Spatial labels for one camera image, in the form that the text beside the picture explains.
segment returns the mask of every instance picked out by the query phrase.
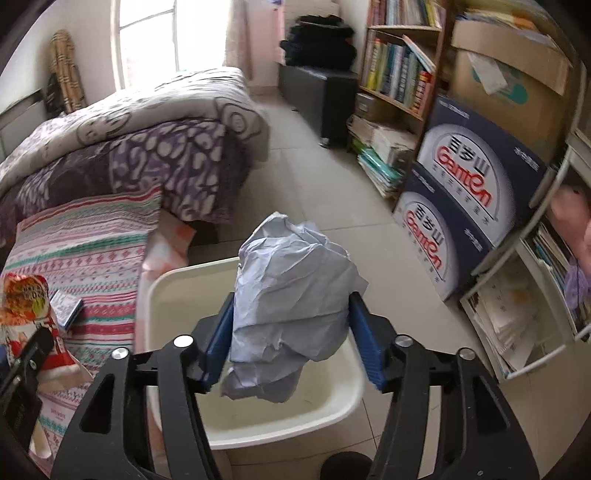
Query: window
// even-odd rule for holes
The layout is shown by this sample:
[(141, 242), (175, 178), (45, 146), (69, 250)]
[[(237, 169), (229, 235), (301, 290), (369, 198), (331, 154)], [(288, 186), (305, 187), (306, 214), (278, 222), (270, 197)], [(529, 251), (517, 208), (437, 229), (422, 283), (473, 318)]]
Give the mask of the window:
[(120, 0), (125, 87), (222, 65), (230, 0)]

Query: stack of clothes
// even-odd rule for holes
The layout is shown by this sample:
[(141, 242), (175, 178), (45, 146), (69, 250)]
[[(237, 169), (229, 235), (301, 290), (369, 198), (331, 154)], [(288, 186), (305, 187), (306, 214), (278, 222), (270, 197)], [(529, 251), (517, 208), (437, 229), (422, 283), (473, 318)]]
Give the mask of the stack of clothes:
[(299, 17), (287, 40), (280, 42), (285, 50), (285, 64), (349, 70), (357, 55), (352, 45), (354, 33), (335, 15)]

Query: storage box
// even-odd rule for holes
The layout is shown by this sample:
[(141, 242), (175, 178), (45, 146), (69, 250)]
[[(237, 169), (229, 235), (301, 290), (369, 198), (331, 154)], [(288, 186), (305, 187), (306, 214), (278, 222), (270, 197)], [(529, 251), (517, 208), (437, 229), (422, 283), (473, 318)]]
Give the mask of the storage box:
[(355, 98), (355, 115), (370, 122), (385, 122), (392, 117), (392, 105), (368, 93), (358, 93)]
[(402, 129), (380, 127), (374, 130), (371, 146), (386, 165), (405, 168), (417, 146), (417, 136)]
[[(477, 21), (456, 22), (452, 46), (459, 49), (450, 96), (473, 108), (549, 163), (563, 133), (570, 63), (556, 47), (518, 30)], [(507, 87), (488, 95), (468, 52), (497, 60)]]
[(553, 178), (524, 144), (444, 96), (434, 103), (417, 160), (495, 247), (531, 217), (538, 188)]
[(414, 164), (394, 212), (437, 293), (447, 300), (471, 280), (492, 245), (455, 200)]

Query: purple cloth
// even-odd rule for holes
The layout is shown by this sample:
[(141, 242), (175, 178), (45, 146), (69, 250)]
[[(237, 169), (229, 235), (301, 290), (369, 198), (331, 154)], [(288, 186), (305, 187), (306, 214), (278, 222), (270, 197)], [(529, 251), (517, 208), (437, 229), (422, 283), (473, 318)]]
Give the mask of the purple cloth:
[(71, 200), (163, 186), (163, 208), (179, 219), (228, 223), (252, 158), (218, 120), (165, 122), (54, 160), (0, 199), (0, 245), (17, 224)]
[(564, 299), (570, 310), (575, 310), (591, 294), (591, 275), (586, 275), (577, 264), (571, 263), (564, 279)]

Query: folded clothing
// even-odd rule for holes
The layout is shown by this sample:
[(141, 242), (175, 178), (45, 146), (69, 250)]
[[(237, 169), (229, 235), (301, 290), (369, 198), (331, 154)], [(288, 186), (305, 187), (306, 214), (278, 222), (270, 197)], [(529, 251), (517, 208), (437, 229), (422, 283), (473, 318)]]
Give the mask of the folded clothing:
[(294, 67), (349, 70), (357, 56), (353, 45), (339, 40), (305, 43), (282, 40), (280, 47), (285, 50), (285, 64)]
[(348, 332), (349, 295), (368, 283), (314, 225), (273, 213), (239, 250), (230, 361), (222, 394), (287, 401), (308, 360), (326, 360)]
[(285, 64), (349, 70), (357, 55), (352, 45), (354, 33), (335, 15), (299, 17), (287, 40), (280, 42), (285, 50)]

